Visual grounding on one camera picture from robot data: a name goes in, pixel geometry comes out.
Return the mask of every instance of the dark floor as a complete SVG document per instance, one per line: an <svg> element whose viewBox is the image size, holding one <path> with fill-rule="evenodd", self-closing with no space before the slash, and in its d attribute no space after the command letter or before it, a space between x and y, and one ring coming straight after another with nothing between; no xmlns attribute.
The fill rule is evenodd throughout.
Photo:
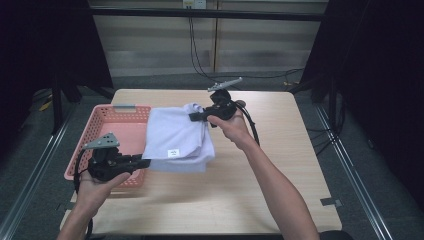
<svg viewBox="0 0 424 240"><path fill-rule="evenodd" d="M275 79L246 79L238 87L241 90L284 91L284 78ZM152 77L125 77L114 79L115 90L120 88L147 88L147 89L206 89L212 85L211 81L197 75L166 75ZM81 136L82 130L89 118L92 108L97 104L110 103L109 99L97 93L81 88L83 98L80 103L64 101L64 116L70 113L66 132L60 139L58 148L51 152L50 161L39 162L46 145L51 140L53 111L52 108L40 112L38 108L44 98L34 101L31 114L24 127L14 140L0 169L0 221L4 224L8 212L16 207L19 194L28 186L28 179L33 179L33 169L37 164L45 164L39 175L40 181L33 187L33 194L28 197L27 206L19 218L18 226L13 229L12 239L53 239L58 233L63 211L56 210L60 204L69 201L73 193L73 186L64 180L63 173L70 157ZM309 131L312 144L319 152L328 143L315 105L310 100L309 92L300 92L295 95L305 126ZM373 199L387 224L392 239L424 239L424 215L409 196L405 188L397 181L385 165L384 159L378 151L368 145L368 139L362 132L354 118L346 112L346 122L340 136L352 162L355 165L368 193ZM364 211L360 198L357 197L340 160L330 144L318 155L318 161L326 178L330 192L334 199L339 199L343 206L338 207L343 229L356 240L379 239L367 213ZM164 236L108 236L107 239L182 239L183 237ZM277 239L277 236L220 236L216 239Z"/></svg>

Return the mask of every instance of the tag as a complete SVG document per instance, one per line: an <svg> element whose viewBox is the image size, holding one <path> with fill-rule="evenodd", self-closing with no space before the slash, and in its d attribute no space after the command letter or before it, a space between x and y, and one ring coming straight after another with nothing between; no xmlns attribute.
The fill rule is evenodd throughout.
<svg viewBox="0 0 424 240"><path fill-rule="evenodd" d="M171 149L168 150L168 157L175 158L180 156L180 149Z"/></svg>

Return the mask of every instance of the forearm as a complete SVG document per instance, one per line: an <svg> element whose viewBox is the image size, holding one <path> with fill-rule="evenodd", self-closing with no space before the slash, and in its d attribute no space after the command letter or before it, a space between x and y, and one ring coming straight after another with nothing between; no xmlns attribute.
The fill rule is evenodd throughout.
<svg viewBox="0 0 424 240"><path fill-rule="evenodd" d="M242 150L284 239L318 239L315 224L297 189L253 139L246 138L243 145Z"/></svg>
<svg viewBox="0 0 424 240"><path fill-rule="evenodd" d="M68 215L57 239L84 239L90 219L86 211L75 207Z"/></svg>

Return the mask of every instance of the pink basket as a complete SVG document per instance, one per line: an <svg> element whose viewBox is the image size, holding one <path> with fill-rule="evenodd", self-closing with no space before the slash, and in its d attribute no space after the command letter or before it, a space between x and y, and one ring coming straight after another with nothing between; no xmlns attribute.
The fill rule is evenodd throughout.
<svg viewBox="0 0 424 240"><path fill-rule="evenodd" d="M84 132L72 155L64 174L65 179L73 180L75 162L84 144L89 143L107 133L112 132L118 139L119 152L124 155L141 154L146 146L146 128L149 119L150 106L111 104L97 105L94 107ZM93 150L87 150L81 158L79 171L87 168L88 160ZM141 187L144 179L144 169L133 172L131 177L122 183L121 188Z"/></svg>

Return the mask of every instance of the white towel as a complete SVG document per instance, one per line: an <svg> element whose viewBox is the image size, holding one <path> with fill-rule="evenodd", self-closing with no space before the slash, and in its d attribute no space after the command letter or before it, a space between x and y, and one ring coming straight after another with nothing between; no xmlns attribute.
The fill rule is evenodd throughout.
<svg viewBox="0 0 424 240"><path fill-rule="evenodd" d="M143 159L151 159L151 170L204 172L215 158L207 122L190 121L189 114L202 112L196 103L183 107L152 108L147 122Z"/></svg>

